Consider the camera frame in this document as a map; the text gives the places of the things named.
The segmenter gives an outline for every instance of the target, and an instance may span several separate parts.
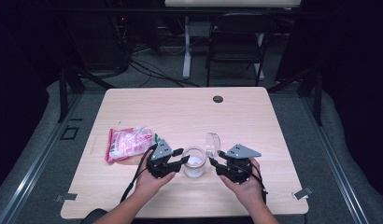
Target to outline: table leg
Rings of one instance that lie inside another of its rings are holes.
[[[263,41],[263,34],[256,34],[256,37],[258,38],[258,43],[259,43],[259,45],[261,45],[261,44],[262,44],[262,41]],[[253,64],[253,67],[255,68],[256,76],[258,75],[259,66],[261,66],[259,63],[255,63],[255,64]],[[263,80],[264,80],[263,70],[261,71],[261,76],[259,77],[259,80],[260,80],[260,81],[263,81]]]
[[[190,32],[189,32],[189,17],[185,18],[185,61],[183,63],[183,78],[191,77],[191,42],[190,42]]]

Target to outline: human hand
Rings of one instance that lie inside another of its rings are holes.
[[[146,202],[149,201],[154,195],[156,195],[159,189],[171,181],[171,179],[175,176],[175,172],[172,172],[160,179],[151,175],[151,173],[149,173],[149,171],[146,169],[146,163],[151,153],[152,152],[149,152],[142,162],[138,172],[143,172],[136,180],[134,191],[134,194],[138,194],[138,196],[142,197]]]
[[[249,160],[256,168],[259,169],[260,172],[260,164],[253,158],[249,158]],[[255,174],[257,177],[262,178],[259,175],[259,172],[255,168],[252,168],[252,173]],[[238,201],[240,201],[247,208],[247,210],[252,210],[257,206],[261,206],[262,204],[264,204],[262,198],[262,186],[252,176],[249,178],[249,180],[245,181],[242,184],[235,184],[225,175],[221,175],[220,179],[224,183],[224,185],[226,185],[227,188],[234,192]]]

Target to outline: wooden table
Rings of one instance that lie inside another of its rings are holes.
[[[222,103],[213,101],[216,95],[223,97]],[[120,202],[140,156],[108,164],[105,154],[109,130],[141,126],[156,132],[172,149],[205,147],[206,134],[216,133],[223,151],[240,143],[261,152],[257,161],[271,211],[274,214],[307,212],[306,200],[292,197],[302,187],[266,89],[112,89],[106,92],[68,191],[77,194],[77,198],[64,202],[63,218],[85,218],[95,208],[111,210]],[[186,177],[182,170],[177,173],[137,217],[247,215],[247,210],[220,181],[214,167],[206,162],[206,172],[197,179]]]

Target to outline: dark background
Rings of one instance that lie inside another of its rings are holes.
[[[305,11],[338,9],[341,5],[345,16],[331,21],[298,20],[277,79],[311,67],[322,52],[325,38],[337,28],[335,48],[325,55],[320,68],[323,89],[335,102],[350,154],[383,195],[383,1],[303,4]],[[112,36],[105,34],[95,40],[108,41],[112,46],[109,59],[113,62],[103,65],[116,67],[121,49],[113,45]],[[0,185],[44,113],[48,85],[58,80],[64,64],[85,67],[86,58],[80,54],[83,48],[75,49],[76,42],[69,41],[51,15],[36,12],[34,1],[0,2]],[[103,50],[97,45],[92,43],[92,48]]]

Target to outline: plastic bag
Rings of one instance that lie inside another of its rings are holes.
[[[146,128],[110,129],[105,160],[114,163],[144,153],[154,145],[154,139],[154,133]]]

